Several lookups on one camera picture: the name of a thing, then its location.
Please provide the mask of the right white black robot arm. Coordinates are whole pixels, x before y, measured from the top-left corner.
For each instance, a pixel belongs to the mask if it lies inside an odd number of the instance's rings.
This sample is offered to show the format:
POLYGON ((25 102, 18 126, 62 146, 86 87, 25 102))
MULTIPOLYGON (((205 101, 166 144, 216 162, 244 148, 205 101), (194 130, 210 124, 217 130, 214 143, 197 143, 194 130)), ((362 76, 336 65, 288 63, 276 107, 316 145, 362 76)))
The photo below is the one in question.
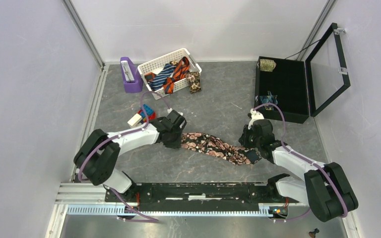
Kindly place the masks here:
POLYGON ((251 120, 239 138, 242 146, 255 149, 261 158, 283 167, 296 178, 281 174, 268 180, 267 197, 280 202, 285 197, 309 206, 322 222, 344 217, 359 207, 358 199, 343 168, 305 157, 277 140, 267 119, 251 120))

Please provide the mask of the black pink floral tie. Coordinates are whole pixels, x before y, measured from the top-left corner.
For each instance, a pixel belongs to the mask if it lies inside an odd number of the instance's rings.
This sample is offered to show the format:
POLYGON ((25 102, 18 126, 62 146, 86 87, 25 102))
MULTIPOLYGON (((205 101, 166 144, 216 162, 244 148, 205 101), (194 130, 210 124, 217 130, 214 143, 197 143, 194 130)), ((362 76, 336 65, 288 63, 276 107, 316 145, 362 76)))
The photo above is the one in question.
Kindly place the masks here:
POLYGON ((187 150, 223 159, 236 166, 253 165, 261 160, 261 155, 256 149, 235 146, 202 132, 183 133, 181 146, 187 150))

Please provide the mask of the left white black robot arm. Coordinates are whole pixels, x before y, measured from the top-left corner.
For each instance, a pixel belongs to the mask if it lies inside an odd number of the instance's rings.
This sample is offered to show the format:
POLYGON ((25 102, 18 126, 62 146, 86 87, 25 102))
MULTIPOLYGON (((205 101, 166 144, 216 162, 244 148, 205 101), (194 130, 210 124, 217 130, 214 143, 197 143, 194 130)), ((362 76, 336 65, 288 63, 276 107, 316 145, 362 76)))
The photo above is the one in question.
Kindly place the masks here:
POLYGON ((75 155, 73 162, 79 168, 78 180, 114 189, 124 202, 136 196, 133 180, 116 169, 118 157, 146 145, 161 143, 167 148, 181 147, 185 117, 169 110, 165 117, 147 121, 144 125, 119 131, 94 130, 75 155))

